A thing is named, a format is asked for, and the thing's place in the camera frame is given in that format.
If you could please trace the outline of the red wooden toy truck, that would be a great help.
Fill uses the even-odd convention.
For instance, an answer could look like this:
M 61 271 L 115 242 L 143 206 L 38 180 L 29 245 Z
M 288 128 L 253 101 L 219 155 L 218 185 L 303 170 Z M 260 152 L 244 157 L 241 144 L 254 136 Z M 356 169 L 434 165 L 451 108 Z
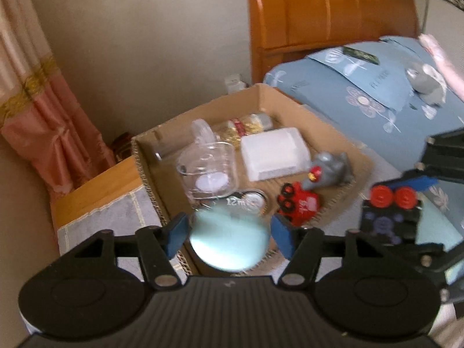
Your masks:
M 277 204 L 277 213 L 294 226 L 309 222 L 320 210 L 319 195 L 303 190 L 299 182 L 285 183 L 277 196 Z

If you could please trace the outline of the black toy car red wheels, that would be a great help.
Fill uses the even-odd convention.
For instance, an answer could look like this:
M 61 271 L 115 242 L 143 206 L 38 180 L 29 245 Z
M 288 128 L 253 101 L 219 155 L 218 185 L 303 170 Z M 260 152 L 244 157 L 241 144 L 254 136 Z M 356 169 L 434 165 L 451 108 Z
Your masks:
M 362 203 L 359 229 L 383 245 L 415 244 L 421 217 L 422 201 L 413 188 L 374 185 Z

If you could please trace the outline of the clear plastic tape dispenser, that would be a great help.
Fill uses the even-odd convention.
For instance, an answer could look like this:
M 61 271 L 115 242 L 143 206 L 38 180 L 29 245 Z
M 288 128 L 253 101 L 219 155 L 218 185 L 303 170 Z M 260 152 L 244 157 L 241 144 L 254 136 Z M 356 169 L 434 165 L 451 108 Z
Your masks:
M 190 201 L 223 198 L 238 190 L 236 153 L 229 143 L 189 145 L 175 168 Z

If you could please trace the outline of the grey elephant toy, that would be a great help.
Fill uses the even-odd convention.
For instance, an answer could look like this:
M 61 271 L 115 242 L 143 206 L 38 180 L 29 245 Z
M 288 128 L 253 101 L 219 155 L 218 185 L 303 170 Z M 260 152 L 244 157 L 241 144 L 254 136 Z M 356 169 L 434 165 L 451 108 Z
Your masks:
M 346 153 L 320 152 L 311 163 L 307 177 L 301 182 L 305 191 L 342 185 L 354 179 Z

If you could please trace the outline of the white translucent plastic box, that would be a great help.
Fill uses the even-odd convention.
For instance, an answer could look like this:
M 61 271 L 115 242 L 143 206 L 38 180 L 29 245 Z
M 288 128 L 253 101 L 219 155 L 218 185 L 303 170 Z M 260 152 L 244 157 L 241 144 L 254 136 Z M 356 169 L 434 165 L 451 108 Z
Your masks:
M 240 149 L 251 182 L 299 174 L 311 166 L 311 153 L 295 127 L 243 137 Z

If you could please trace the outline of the teal yellow cloth mat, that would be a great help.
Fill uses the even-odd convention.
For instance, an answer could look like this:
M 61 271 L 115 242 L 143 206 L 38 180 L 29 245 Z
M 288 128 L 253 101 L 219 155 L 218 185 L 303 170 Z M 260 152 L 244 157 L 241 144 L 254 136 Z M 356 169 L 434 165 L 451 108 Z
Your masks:
M 418 244 L 444 244 L 446 250 L 463 241 L 463 236 L 440 210 L 426 197 L 422 197 L 422 216 L 418 223 Z

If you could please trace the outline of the grey plush toy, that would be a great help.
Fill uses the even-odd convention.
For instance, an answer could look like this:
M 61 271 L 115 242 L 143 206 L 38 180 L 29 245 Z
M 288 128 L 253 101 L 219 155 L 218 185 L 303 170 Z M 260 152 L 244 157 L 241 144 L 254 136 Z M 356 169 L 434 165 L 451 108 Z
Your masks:
M 414 63 L 406 69 L 406 77 L 426 104 L 441 106 L 446 102 L 447 84 L 431 65 Z

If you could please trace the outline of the wooden nightstand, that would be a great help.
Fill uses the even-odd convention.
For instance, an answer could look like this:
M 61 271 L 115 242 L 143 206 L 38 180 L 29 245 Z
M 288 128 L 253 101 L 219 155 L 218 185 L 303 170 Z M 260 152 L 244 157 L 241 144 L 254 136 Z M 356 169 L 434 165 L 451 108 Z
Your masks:
M 133 156 L 91 179 L 75 191 L 51 202 L 53 228 L 61 227 L 92 210 L 142 186 Z

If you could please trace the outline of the cardboard box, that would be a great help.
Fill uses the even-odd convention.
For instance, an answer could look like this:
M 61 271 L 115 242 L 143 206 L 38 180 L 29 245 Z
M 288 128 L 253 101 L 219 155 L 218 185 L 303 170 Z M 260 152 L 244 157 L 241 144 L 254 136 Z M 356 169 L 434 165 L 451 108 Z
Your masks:
M 225 222 L 195 225 L 182 251 L 206 276 L 256 276 L 283 261 L 273 215 L 331 223 L 359 196 L 372 161 L 329 123 L 258 84 L 174 117 L 132 142 L 162 222 L 181 212 Z

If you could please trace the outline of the empty clear plastic bottle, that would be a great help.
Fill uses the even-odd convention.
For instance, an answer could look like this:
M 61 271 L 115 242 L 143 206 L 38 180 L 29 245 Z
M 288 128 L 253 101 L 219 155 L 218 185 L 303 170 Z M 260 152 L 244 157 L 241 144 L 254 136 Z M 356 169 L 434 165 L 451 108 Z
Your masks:
M 192 144 L 203 145 L 215 142 L 217 136 L 210 125 L 203 119 L 196 119 L 187 128 L 161 136 L 153 147 L 153 154 L 157 160 L 162 161 Z

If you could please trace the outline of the blue floral pillow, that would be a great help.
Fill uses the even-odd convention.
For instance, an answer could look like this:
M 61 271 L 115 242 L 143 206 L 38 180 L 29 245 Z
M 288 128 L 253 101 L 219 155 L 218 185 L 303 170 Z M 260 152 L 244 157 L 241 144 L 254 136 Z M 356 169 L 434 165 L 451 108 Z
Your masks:
M 280 64 L 263 82 L 306 104 L 399 171 L 419 160 L 428 137 L 463 127 L 463 101 L 450 87 L 444 104 L 435 106 L 407 79 L 415 65 L 436 65 L 419 40 L 384 36 L 349 48 L 378 63 L 348 56 L 338 46 Z

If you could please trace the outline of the bottle of gold capsules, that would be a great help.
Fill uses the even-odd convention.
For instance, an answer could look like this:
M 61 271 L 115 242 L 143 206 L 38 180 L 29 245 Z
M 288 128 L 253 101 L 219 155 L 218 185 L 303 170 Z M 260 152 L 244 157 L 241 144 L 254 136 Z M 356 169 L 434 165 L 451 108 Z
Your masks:
M 232 118 L 213 127 L 218 142 L 226 142 L 239 148 L 243 137 L 274 129 L 271 117 L 266 113 L 253 113 Z

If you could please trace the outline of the pink gold curtain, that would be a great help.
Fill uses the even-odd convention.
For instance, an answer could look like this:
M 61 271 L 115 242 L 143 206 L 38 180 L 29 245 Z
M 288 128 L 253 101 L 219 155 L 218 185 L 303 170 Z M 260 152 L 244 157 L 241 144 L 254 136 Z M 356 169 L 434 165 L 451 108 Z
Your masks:
M 116 163 L 57 66 L 31 0 L 1 0 L 1 136 L 53 198 Z

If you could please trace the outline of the wooden headboard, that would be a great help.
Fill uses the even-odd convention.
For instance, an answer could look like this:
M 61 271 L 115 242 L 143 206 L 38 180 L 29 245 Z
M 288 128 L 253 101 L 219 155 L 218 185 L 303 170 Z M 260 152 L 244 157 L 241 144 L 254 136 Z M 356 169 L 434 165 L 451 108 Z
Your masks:
M 249 22 L 253 83 L 312 51 L 419 34 L 414 0 L 249 0 Z

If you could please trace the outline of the white wall plug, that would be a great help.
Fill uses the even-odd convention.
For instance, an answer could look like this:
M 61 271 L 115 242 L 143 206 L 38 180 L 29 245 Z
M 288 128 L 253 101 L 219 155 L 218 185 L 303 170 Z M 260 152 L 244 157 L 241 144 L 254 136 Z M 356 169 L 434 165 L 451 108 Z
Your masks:
M 240 74 L 228 75 L 224 79 L 224 84 L 228 94 L 236 93 L 247 88 L 247 84 L 242 80 Z

